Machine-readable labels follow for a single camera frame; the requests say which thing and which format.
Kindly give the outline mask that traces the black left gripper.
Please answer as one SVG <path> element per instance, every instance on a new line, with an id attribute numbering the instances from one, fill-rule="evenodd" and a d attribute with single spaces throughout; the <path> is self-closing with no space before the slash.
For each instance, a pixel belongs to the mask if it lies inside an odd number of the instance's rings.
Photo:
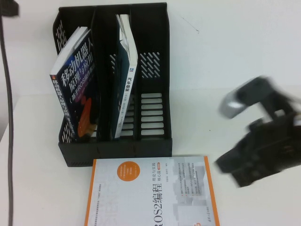
<path id="1" fill-rule="evenodd" d="M 19 4 L 15 0 L 0 0 L 1 16 L 19 16 Z"/>

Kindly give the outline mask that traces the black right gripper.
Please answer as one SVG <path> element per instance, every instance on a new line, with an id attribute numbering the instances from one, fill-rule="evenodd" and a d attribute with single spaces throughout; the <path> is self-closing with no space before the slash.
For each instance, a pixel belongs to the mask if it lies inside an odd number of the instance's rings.
<path id="1" fill-rule="evenodd" d="M 270 122 L 258 119 L 249 132 L 220 156 L 215 164 L 222 173 L 230 173 L 239 187 L 249 186 L 264 178 L 266 166 L 282 171 L 301 164 L 301 116 L 281 116 Z"/>

